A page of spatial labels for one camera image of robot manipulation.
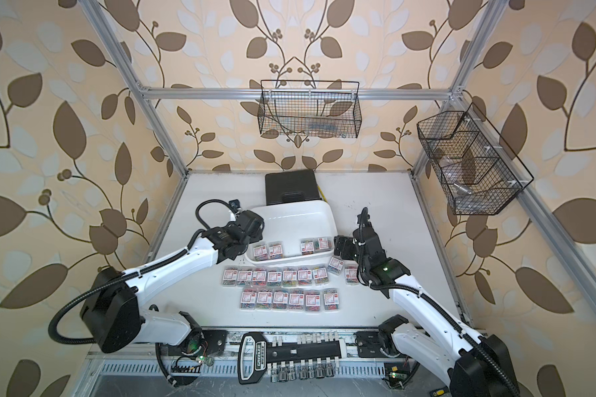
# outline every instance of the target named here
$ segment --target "white plastic tray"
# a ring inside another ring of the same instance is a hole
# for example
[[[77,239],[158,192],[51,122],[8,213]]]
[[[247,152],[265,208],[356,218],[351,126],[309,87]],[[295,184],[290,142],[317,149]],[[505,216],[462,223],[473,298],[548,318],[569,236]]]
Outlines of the white plastic tray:
[[[282,242],[285,257],[256,261],[253,254],[255,244],[250,244],[245,254],[248,262],[256,266],[284,265],[313,259],[322,259],[326,262],[333,255],[333,248],[311,255],[301,255],[300,250],[300,241],[305,238],[330,237],[333,243],[337,229],[331,207],[326,202],[321,200],[288,202],[252,208],[252,211],[265,220],[263,241]]]

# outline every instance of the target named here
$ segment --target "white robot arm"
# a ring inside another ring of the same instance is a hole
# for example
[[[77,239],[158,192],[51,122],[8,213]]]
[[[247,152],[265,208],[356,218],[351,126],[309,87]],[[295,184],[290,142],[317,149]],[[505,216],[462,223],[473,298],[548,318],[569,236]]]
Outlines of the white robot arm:
[[[228,206],[234,220],[224,227],[209,228],[198,215],[199,209],[209,202]],[[237,211],[237,208],[238,202],[233,205],[220,200],[203,202],[197,208],[197,218],[207,230],[197,231],[186,247],[123,273],[113,268],[104,269],[97,275],[91,290],[73,299],[55,315],[49,324],[49,336],[64,344],[97,343],[104,353],[117,351],[129,343],[176,346],[191,338],[200,338],[200,327],[188,313],[162,313],[143,306],[175,282],[226,258],[235,259],[245,253],[249,243],[262,239],[262,218],[251,211]],[[389,319],[395,326],[389,334],[382,335],[382,352],[387,356],[400,353],[412,356],[450,385],[453,396],[518,397],[505,345],[494,336],[484,338],[448,313],[404,265],[387,258],[366,208],[358,216],[358,224],[360,227],[353,233],[358,279],[382,291],[387,298],[392,297],[429,335],[396,316]],[[94,338],[61,336],[57,324],[68,310],[82,301],[85,303],[80,315]]]

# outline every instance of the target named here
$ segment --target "black wire basket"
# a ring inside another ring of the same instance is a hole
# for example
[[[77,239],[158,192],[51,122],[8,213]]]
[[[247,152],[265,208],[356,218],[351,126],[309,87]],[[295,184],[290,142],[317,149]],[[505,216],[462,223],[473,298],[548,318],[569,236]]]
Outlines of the black wire basket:
[[[362,124],[357,81],[262,80],[261,135],[357,138]]]
[[[455,215],[496,215],[534,180],[525,163],[499,134],[492,144],[479,128],[482,113],[446,111],[420,121],[418,135]],[[525,175],[516,175],[502,159],[516,160]]]

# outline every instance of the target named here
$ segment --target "leaf-patterned wallpaper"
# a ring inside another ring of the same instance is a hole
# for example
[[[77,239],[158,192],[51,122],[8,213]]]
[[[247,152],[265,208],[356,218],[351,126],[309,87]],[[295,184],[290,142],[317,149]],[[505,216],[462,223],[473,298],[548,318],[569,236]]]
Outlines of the leaf-patterned wallpaper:
[[[526,161],[536,191],[596,266],[596,0],[507,10],[465,95]]]
[[[479,61],[466,99],[596,266],[596,0],[510,0]],[[432,169],[421,184],[476,325],[506,343],[525,395],[596,393],[596,317],[520,204],[458,217]]]
[[[72,388],[87,346],[48,322],[140,264],[179,180],[156,144],[75,1],[0,0],[0,395]],[[78,311],[60,328],[87,334]]]
[[[158,112],[193,171],[408,170],[421,145],[415,124],[437,112],[432,101],[364,101],[358,138],[259,133],[257,102],[161,100]],[[163,162],[155,146],[153,161]]]
[[[483,0],[100,0],[146,86],[447,88]]]
[[[596,316],[521,205],[455,216],[428,175],[422,191],[466,305],[508,347],[521,395],[596,393]]]

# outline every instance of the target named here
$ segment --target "label sticker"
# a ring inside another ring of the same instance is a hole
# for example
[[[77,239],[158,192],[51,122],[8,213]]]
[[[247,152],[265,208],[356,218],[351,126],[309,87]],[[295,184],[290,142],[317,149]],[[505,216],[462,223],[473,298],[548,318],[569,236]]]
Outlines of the label sticker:
[[[254,277],[254,281],[256,281],[256,282],[264,282],[265,277],[267,277],[267,272],[255,271],[253,277]]]
[[[319,267],[318,269],[314,269],[313,278],[318,280],[320,278],[326,277],[326,269],[324,267]]]
[[[283,246],[280,244],[270,246],[270,255],[280,255],[283,253]]]
[[[241,295],[241,303],[254,303],[256,301],[255,292],[243,292]]]
[[[283,271],[283,280],[285,280],[285,281],[296,280],[296,271],[295,270]]]
[[[280,272],[269,272],[267,274],[267,281],[269,282],[279,282],[280,277],[282,277],[282,273]]]
[[[318,238],[318,246],[320,247],[321,250],[328,250],[330,248],[329,240],[324,237]]]
[[[264,245],[255,247],[254,248],[254,256],[260,257],[262,255],[267,255],[267,247]]]
[[[289,294],[286,292],[274,292],[274,303],[287,303]]]
[[[303,293],[290,293],[289,304],[291,305],[304,305],[304,294]]]
[[[338,258],[331,258],[331,262],[329,262],[329,266],[333,267],[334,269],[342,270],[342,266],[344,262]]]
[[[355,280],[355,281],[357,281],[357,279],[358,279],[356,277],[357,272],[358,272],[357,267],[349,267],[349,268],[347,268],[347,269],[344,270],[344,277],[347,280]]]
[[[325,294],[325,305],[337,305],[338,297],[336,293],[326,293]]]
[[[237,276],[237,270],[226,270],[223,272],[223,280],[236,280]]]
[[[271,292],[259,292],[258,303],[271,303]]]
[[[298,270],[298,280],[311,280],[311,270]]]
[[[243,270],[238,272],[238,281],[239,282],[251,282],[252,281],[252,271],[251,270]]]
[[[301,243],[300,244],[300,249],[301,249],[302,252],[311,252],[311,251],[313,251],[313,242]]]
[[[320,306],[320,295],[307,295],[307,306]]]

